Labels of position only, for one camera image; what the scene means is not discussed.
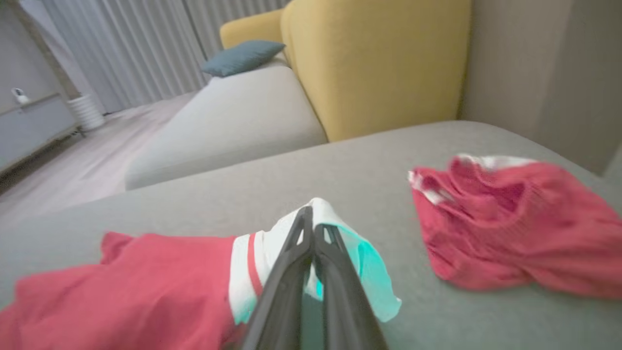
sofa seat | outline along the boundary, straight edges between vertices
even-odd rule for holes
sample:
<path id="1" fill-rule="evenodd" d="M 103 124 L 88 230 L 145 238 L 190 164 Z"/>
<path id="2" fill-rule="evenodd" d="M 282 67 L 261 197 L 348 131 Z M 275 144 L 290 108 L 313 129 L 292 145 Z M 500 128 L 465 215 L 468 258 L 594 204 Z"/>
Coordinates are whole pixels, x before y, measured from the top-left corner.
<path id="1" fill-rule="evenodd" d="M 130 165 L 126 189 L 326 143 L 280 57 L 261 69 L 214 78 Z"/>
<path id="2" fill-rule="evenodd" d="M 322 197 L 386 262 L 395 294 L 403 300 L 397 317 L 381 325 L 390 349 L 619 349 L 619 301 L 579 298 L 535 285 L 475 293 L 434 275 L 407 172 L 414 166 L 444 168 L 461 152 L 557 163 L 618 212 L 622 209 L 620 191 L 523 137 L 469 121 L 415 126 L 129 191 L 0 232 L 0 305 L 11 301 L 21 276 L 97 262 L 107 230 L 243 235 L 268 230 L 278 218 Z M 313 333 L 320 327 L 317 311 L 322 308 L 305 299 L 305 311 L 308 306 L 305 325 L 316 328 L 304 328 L 304 349 L 323 349 L 322 337 Z"/>

pink garment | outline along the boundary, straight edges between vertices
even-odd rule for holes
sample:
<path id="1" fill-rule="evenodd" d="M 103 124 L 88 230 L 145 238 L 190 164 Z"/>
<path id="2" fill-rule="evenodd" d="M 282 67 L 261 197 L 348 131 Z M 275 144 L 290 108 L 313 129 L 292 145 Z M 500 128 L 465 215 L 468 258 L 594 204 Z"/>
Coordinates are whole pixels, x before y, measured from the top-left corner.
<path id="1" fill-rule="evenodd" d="M 622 220 L 561 167 L 460 155 L 448 171 L 415 168 L 410 180 L 439 278 L 622 298 Z"/>
<path id="2" fill-rule="evenodd" d="M 235 240 L 108 233 L 100 264 L 17 284 L 0 313 L 0 349 L 220 349 L 240 335 L 229 291 Z"/>

white cabinet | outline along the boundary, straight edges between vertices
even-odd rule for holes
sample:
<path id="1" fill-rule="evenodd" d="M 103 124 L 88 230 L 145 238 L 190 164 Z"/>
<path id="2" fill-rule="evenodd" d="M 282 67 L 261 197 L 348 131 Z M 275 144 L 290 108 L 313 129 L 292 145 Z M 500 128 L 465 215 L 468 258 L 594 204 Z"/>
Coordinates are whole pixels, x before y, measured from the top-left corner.
<path id="1" fill-rule="evenodd" d="M 76 121 L 58 95 L 0 115 L 0 170 L 64 136 Z"/>

yellow cushion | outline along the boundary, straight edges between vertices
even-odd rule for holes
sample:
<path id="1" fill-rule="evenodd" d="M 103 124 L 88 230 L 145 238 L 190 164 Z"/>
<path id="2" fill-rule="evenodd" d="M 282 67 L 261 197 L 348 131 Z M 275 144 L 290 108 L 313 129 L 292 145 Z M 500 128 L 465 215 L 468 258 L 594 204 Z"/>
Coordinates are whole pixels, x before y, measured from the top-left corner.
<path id="1" fill-rule="evenodd" d="M 457 117 L 470 0 L 294 0 L 287 57 L 330 141 Z"/>
<path id="2" fill-rule="evenodd" d="M 281 37 L 282 9 L 228 22 L 220 28 L 223 47 L 229 49 L 249 40 L 283 42 Z"/>

throw pillow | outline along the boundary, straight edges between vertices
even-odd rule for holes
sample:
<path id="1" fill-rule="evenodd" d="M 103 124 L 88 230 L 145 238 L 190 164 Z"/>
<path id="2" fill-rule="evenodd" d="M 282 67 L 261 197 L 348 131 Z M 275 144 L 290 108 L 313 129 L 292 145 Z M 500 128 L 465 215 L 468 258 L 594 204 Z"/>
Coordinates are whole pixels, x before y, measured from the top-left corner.
<path id="1" fill-rule="evenodd" d="M 207 60 L 202 71 L 214 77 L 228 77 L 253 70 L 270 61 L 281 52 L 285 44 L 280 42 L 251 40 L 221 51 Z"/>

